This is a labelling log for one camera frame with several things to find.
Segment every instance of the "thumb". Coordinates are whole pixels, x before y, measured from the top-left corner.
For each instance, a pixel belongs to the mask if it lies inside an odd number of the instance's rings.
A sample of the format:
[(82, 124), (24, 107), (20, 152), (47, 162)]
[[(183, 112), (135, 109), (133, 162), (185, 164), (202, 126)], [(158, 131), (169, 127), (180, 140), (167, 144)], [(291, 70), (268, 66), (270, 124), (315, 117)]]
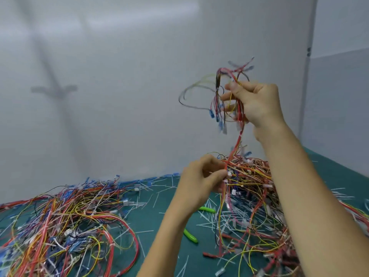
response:
[(229, 83), (229, 90), (233, 93), (234, 96), (240, 99), (242, 103), (246, 103), (247, 100), (249, 100), (250, 97), (252, 97), (253, 95), (253, 93), (248, 92), (236, 82)]
[(214, 186), (223, 181), (227, 175), (228, 171), (225, 169), (220, 169), (210, 174), (210, 176), (206, 178), (206, 185), (209, 188), (209, 190), (212, 190)]

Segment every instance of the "forearm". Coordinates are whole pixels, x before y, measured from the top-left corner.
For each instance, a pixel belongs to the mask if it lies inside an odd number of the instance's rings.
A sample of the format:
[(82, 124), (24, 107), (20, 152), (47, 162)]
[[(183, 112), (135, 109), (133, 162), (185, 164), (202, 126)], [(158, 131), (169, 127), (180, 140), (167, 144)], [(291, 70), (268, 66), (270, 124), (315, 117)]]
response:
[(367, 274), (369, 241), (325, 186), (287, 125), (264, 132), (288, 228), (307, 276)]
[(187, 220), (188, 218), (177, 214), (175, 208), (168, 208), (138, 277), (174, 275)]

